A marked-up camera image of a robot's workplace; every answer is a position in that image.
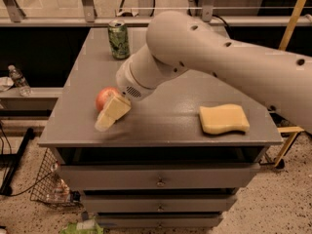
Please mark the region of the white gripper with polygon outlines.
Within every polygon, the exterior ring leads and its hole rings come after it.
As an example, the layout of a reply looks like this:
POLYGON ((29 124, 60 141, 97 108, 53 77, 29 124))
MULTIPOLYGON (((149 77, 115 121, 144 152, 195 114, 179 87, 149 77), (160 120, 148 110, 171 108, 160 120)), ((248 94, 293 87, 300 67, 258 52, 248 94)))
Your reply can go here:
POLYGON ((122 118, 131 109, 131 102, 140 101, 149 97, 154 89, 143 87, 133 75, 131 65, 133 61, 128 58, 116 72, 116 84, 123 96, 109 95, 97 100, 99 115, 95 128, 100 132, 108 130, 117 120, 122 118))

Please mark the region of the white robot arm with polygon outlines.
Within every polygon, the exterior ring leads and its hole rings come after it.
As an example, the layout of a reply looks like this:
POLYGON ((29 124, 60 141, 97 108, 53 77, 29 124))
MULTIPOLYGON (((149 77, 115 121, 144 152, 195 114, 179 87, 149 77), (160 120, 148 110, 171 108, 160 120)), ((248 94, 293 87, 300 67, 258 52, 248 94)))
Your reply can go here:
POLYGON ((175 11, 148 25, 146 44, 116 72, 131 100, 187 70, 211 75, 312 133, 312 58, 226 38, 199 19, 175 11))

